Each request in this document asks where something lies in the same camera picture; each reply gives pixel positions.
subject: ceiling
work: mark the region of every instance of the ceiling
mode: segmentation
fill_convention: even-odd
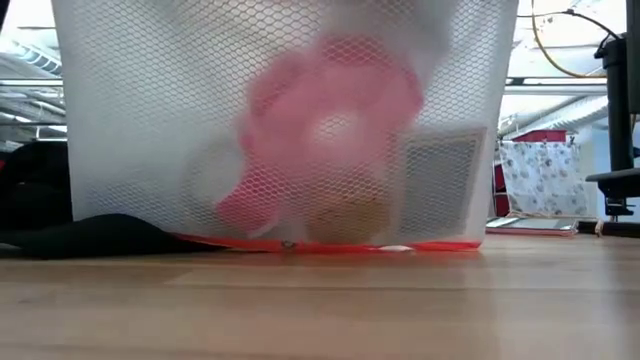
[[[573,8],[576,12],[599,20],[616,33],[622,33],[626,29],[625,0],[536,0],[535,10],[539,14],[563,11],[567,8]],[[531,14],[530,0],[520,2],[518,13]],[[585,74],[600,70],[600,61],[594,59],[593,54],[605,33],[598,27],[582,19],[562,15],[540,17],[538,27],[551,56],[563,66]],[[60,74],[60,66],[50,0],[11,1],[5,26],[0,35],[0,78],[56,78]],[[509,76],[564,76],[542,56],[533,38],[530,18],[517,20]],[[32,90],[38,90],[39,93],[49,97],[55,97],[55,94],[58,97],[62,96],[60,88]],[[557,95],[505,95],[500,111],[499,127],[518,128],[519,119],[526,118],[527,121],[531,121],[535,118],[534,115],[544,113],[545,109],[554,109],[572,100],[577,98]],[[0,114],[4,111],[1,108],[2,101],[0,98]],[[35,108],[42,108],[41,102],[26,101],[26,103]],[[60,113],[55,112],[48,120],[64,122]],[[60,128],[55,130],[48,127],[46,130],[53,131],[52,135],[60,136],[61,133]],[[28,136],[33,135],[28,130],[24,131]]]

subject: wall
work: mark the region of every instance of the wall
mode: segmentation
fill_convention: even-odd
[[[592,174],[600,174],[611,171],[611,163],[609,160],[609,132],[607,130],[591,129],[591,141],[588,145],[592,148],[592,152],[583,152],[582,159],[585,162],[585,168],[589,166],[589,162],[593,165]],[[640,126],[636,127],[633,134],[633,143],[636,147],[640,147]],[[640,167],[640,159],[636,159],[635,166]],[[596,195],[596,215],[601,219],[606,219],[604,195],[600,191],[597,191]],[[635,212],[633,216],[621,217],[621,221],[640,222],[640,198],[629,199],[627,201],[630,205],[635,205],[631,208],[631,211]]]

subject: orange trim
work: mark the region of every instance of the orange trim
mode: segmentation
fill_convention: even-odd
[[[353,253],[388,253],[382,249],[383,246],[374,245],[326,245],[318,243],[296,243],[287,248],[280,240],[241,240],[225,238],[207,238],[194,235],[176,234],[180,239],[193,241],[202,244],[225,246],[229,248],[247,251],[266,251],[274,253],[293,252],[297,254],[353,254]],[[475,251],[480,246],[480,242],[463,241],[462,239],[452,239],[453,241],[430,241],[423,243],[407,244],[416,251]]]

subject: floor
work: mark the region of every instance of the floor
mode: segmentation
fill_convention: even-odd
[[[637,359],[640,240],[0,259],[2,359]]]

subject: white mesh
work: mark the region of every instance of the white mesh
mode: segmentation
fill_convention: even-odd
[[[481,240],[516,0],[463,0],[455,8],[451,0],[53,3],[76,218],[126,213],[183,234],[328,243]],[[362,82],[323,73],[313,62],[322,51],[313,49],[336,34],[325,51],[332,61],[381,67],[358,73]],[[362,35],[368,40],[344,40]],[[388,58],[368,50],[378,41]],[[388,118],[399,120],[382,105],[328,114],[308,151],[291,151],[296,137],[286,134],[297,123],[285,120],[293,110],[266,130],[247,120],[254,108],[282,115],[262,90],[251,100],[250,89],[291,52],[317,65],[305,71],[321,74],[325,92],[340,81],[353,86],[346,97],[381,87],[399,89],[388,96],[403,103],[415,75],[424,107],[408,128],[384,128]],[[400,67],[411,76],[396,76]],[[385,74],[396,82],[367,80]],[[315,91],[318,113],[344,100],[318,95],[313,84],[296,88],[298,101],[288,106],[311,111],[300,106],[305,91]],[[380,116],[378,129],[354,125],[363,114],[391,115]],[[247,150],[243,131],[258,134],[260,141],[251,138],[258,150]],[[386,150],[377,151],[383,142]],[[260,194],[252,209],[219,210],[242,184]]]

